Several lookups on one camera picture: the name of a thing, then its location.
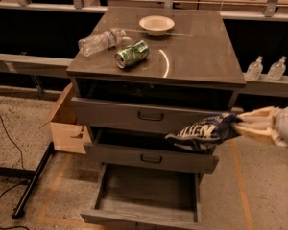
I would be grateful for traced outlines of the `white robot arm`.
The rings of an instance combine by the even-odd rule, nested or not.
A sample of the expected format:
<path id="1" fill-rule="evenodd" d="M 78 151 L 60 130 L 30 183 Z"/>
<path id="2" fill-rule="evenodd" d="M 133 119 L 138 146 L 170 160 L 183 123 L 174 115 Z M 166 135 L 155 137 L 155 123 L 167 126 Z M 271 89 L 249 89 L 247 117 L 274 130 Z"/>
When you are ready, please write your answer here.
<path id="1" fill-rule="evenodd" d="M 238 134 L 258 142 L 288 148 L 288 106 L 268 106 L 239 114 L 233 127 Z"/>

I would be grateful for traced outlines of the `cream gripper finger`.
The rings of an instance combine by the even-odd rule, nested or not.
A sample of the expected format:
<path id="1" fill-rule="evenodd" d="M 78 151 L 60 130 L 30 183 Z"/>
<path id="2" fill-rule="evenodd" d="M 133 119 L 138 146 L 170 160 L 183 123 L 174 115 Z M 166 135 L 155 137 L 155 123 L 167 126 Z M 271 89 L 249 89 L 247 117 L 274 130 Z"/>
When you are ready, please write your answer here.
<path id="1" fill-rule="evenodd" d="M 257 142 L 261 142 L 264 144 L 272 144 L 274 142 L 271 137 L 272 130 L 270 128 L 267 128 L 265 130 L 260 130 L 260 129 L 254 129 L 250 127 L 235 125 L 234 129 L 240 135 L 251 138 Z"/>
<path id="2" fill-rule="evenodd" d="M 270 123 L 273 118 L 274 108 L 272 106 L 255 109 L 251 112 L 239 114 L 238 117 L 245 123 Z"/>

